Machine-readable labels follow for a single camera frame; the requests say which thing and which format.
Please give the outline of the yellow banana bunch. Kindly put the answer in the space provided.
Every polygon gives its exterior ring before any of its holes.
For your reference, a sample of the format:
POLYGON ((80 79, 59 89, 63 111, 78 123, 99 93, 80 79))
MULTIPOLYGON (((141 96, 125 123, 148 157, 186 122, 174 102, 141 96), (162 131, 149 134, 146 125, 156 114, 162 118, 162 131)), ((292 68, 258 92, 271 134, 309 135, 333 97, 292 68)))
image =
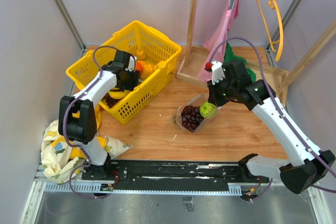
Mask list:
POLYGON ((121 90, 110 90, 108 92, 108 95, 113 98, 113 99, 116 99, 116 100, 121 100, 123 99, 124 97, 126 97, 131 91, 129 90, 124 90, 124 91, 121 91, 121 90))

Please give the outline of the black grape bunch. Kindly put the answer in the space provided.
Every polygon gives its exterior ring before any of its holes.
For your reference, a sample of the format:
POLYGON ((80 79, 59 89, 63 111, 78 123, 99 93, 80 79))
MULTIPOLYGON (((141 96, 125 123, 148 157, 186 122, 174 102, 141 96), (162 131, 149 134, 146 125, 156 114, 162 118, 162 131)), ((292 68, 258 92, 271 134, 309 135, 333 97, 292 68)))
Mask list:
POLYGON ((106 94, 104 96, 104 101, 106 103, 106 105, 108 106, 108 108, 112 108, 114 105, 116 105, 120 100, 119 99, 115 99, 110 97, 108 94, 106 94))

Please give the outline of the green custard apple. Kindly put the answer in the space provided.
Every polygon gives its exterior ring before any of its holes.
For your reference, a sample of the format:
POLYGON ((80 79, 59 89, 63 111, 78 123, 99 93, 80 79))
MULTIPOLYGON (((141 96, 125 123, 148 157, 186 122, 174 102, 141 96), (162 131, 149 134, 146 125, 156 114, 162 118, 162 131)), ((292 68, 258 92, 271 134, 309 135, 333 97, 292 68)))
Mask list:
POLYGON ((204 118, 213 118, 216 115, 217 107, 216 105, 205 101, 199 108, 200 115, 204 118))

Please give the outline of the dark grape bunch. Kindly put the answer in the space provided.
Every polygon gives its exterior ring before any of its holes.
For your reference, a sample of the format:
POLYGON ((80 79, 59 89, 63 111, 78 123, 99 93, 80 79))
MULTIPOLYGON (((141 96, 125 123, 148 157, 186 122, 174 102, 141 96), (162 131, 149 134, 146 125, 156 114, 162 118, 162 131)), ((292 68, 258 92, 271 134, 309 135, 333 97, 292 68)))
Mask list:
POLYGON ((204 120, 200 115, 199 106, 187 105, 181 112, 182 127, 190 132, 195 132, 199 125, 204 120))

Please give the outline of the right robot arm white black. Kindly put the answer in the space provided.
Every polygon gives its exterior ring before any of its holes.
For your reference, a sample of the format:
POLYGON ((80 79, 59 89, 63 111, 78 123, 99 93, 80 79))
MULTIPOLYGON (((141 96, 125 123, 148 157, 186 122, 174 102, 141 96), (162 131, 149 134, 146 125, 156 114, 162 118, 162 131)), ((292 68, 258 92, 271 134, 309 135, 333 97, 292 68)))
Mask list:
POLYGON ((222 107, 227 102, 243 104, 258 116, 285 150, 287 159, 265 158, 250 154, 241 160, 238 177, 250 182, 256 176, 282 181, 295 194, 300 194, 333 172, 335 155, 313 143, 282 106, 265 78, 252 81, 241 60, 228 63, 208 62, 209 103, 222 107))

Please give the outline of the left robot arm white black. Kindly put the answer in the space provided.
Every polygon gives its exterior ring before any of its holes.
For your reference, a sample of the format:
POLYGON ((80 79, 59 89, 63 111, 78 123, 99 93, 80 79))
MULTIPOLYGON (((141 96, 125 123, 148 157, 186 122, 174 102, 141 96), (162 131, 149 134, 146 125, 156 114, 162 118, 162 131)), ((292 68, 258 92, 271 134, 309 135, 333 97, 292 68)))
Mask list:
POLYGON ((114 59, 98 67, 98 73, 81 91, 60 100, 58 132, 72 148, 82 151, 87 164, 82 167, 94 178, 112 175, 111 156, 98 141, 95 108, 113 88, 132 91, 138 85, 140 72, 133 54, 116 50, 114 59))

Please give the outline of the orange fruit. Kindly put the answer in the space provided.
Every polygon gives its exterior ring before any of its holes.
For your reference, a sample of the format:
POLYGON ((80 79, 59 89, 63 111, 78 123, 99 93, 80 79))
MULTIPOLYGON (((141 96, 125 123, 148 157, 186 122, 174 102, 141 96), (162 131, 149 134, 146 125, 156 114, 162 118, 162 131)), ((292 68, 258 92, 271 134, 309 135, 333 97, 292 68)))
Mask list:
POLYGON ((135 70, 136 70, 136 71, 139 71, 140 73, 143 72, 143 66, 141 65, 141 63, 137 62, 137 63, 135 64, 135 70))

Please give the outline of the yellow bell pepper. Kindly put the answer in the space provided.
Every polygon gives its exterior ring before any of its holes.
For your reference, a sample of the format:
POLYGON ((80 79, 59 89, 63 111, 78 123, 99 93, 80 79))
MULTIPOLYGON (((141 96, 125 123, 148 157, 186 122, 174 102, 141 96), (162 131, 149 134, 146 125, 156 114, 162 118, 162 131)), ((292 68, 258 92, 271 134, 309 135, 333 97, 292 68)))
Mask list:
POLYGON ((145 64, 143 66, 143 71, 142 71, 142 74, 141 74, 141 78, 143 80, 147 79, 152 73, 154 72, 154 68, 152 67, 152 65, 148 65, 148 64, 145 64))
POLYGON ((157 70, 157 69, 161 69, 165 67, 165 61, 160 61, 157 64, 154 65, 153 69, 157 70))

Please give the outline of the yellow pear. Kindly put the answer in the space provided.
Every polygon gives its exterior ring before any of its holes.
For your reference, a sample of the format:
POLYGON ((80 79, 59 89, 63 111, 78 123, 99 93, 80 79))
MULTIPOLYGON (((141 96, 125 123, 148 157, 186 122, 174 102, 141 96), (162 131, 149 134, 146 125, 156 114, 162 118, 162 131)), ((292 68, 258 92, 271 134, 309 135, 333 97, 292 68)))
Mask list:
POLYGON ((144 61, 146 59, 146 53, 143 49, 138 49, 135 52, 135 55, 136 55, 137 59, 140 60, 140 61, 144 61))

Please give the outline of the green cloth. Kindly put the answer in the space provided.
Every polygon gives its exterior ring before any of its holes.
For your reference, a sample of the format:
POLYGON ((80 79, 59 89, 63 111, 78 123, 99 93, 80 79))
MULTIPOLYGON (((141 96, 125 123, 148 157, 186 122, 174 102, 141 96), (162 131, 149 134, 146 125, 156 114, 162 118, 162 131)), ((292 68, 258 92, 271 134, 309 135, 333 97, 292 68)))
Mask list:
MULTIPOLYGON (((246 59, 234 54, 231 45, 227 42, 226 43, 224 63, 228 63, 228 62, 233 61, 233 60, 241 60, 241 61, 243 61, 244 64, 247 63, 246 59)), ((250 75, 252 82, 255 82, 256 81, 256 74, 250 68, 246 68, 246 70, 247 70, 248 74, 250 75)))

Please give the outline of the yellow plastic basket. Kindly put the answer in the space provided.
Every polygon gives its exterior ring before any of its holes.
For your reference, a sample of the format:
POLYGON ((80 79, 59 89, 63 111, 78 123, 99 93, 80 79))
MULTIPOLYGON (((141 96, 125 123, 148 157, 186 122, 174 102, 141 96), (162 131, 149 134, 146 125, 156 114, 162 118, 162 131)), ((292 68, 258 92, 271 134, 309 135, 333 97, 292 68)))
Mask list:
POLYGON ((176 62, 182 52, 180 45, 168 36, 135 20, 115 32, 97 52, 88 51, 82 58, 67 68, 66 74, 78 89, 83 89, 98 73, 98 67, 114 59, 117 49, 134 54, 138 49, 146 53, 146 61, 157 64, 165 61, 165 67, 154 71, 134 91, 108 108, 104 100, 99 105, 119 123, 128 123, 155 95, 174 77, 176 62))

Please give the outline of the pink shirt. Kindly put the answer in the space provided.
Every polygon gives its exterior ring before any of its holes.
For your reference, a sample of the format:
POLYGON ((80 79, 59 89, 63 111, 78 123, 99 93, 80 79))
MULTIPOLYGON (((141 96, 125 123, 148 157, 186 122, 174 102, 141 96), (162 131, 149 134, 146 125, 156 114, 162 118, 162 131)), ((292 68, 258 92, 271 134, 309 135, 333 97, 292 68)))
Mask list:
POLYGON ((238 17, 239 14, 239 0, 234 1, 233 8, 228 10, 230 0, 228 0, 224 12, 222 14, 221 21, 216 28, 215 32, 209 40, 207 40, 203 47, 209 51, 207 59, 203 62, 201 70, 199 71, 197 78, 198 80, 207 82, 211 79, 211 73, 205 70, 205 64, 211 59, 212 53, 216 47, 225 39, 227 39, 227 34, 231 30, 233 21, 238 17))

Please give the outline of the patterned yellow white cloth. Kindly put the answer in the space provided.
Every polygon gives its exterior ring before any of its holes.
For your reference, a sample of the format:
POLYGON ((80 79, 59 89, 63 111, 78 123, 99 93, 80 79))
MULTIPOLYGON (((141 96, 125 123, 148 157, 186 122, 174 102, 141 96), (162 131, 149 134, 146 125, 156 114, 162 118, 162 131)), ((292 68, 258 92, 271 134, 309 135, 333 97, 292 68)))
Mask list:
MULTIPOLYGON (((116 158, 132 148, 132 145, 110 136, 99 136, 98 141, 110 157, 116 158)), ((45 129, 41 144, 41 164, 45 177, 56 184, 63 184, 82 171, 75 167, 84 163, 86 157, 79 148, 70 147, 58 132, 58 120, 45 129)))

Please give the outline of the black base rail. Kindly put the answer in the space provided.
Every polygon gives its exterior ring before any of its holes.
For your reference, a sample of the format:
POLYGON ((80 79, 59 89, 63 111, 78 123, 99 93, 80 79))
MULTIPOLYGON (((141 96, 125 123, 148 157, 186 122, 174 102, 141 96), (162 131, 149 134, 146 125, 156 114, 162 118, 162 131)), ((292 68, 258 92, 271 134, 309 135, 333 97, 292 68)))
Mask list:
POLYGON ((144 194, 219 194, 242 195, 269 179, 246 176, 237 162, 183 162, 112 160, 111 172, 103 175, 93 167, 84 169, 81 178, 101 183, 100 191, 117 181, 115 192, 144 194))

